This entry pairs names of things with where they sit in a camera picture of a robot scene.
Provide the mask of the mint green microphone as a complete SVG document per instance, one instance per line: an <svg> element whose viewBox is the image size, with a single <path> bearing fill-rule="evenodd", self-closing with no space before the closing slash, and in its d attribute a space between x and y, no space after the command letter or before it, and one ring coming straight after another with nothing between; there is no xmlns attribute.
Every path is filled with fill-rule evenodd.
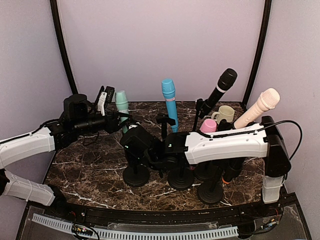
<svg viewBox="0 0 320 240"><path fill-rule="evenodd" d="M115 104L119 113L129 114L129 103L124 90L115 93Z"/></svg>

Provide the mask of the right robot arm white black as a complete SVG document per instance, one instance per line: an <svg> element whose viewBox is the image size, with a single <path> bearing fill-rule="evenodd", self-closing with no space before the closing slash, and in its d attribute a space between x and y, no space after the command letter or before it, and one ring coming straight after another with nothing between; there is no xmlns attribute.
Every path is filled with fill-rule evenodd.
<svg viewBox="0 0 320 240"><path fill-rule="evenodd" d="M198 178L201 180L198 198L208 205L222 199L221 182L228 183L236 178L247 157L262 158L262 201L255 205L255 213L260 217L274 210L281 186L292 167L278 124L270 116L262 117L261 123L238 129L230 126L228 130L211 133L163 130L161 138L139 123L132 123L120 144L128 162L122 175L127 185L146 184L150 169L167 172L169 185L179 191L190 188Z"/></svg>

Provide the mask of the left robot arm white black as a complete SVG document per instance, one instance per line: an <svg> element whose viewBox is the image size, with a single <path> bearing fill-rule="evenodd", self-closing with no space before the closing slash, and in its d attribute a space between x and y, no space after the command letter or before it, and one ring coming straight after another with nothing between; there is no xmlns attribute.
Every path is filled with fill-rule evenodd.
<svg viewBox="0 0 320 240"><path fill-rule="evenodd" d="M50 206L58 217L67 218L71 208L56 186L19 177L6 167L37 154L64 149L81 135L100 131L111 134L132 122L133 117L127 113L114 110L102 113L85 94L71 95L63 101L63 112L58 119L48 120L32 132L0 142L1 195Z"/></svg>

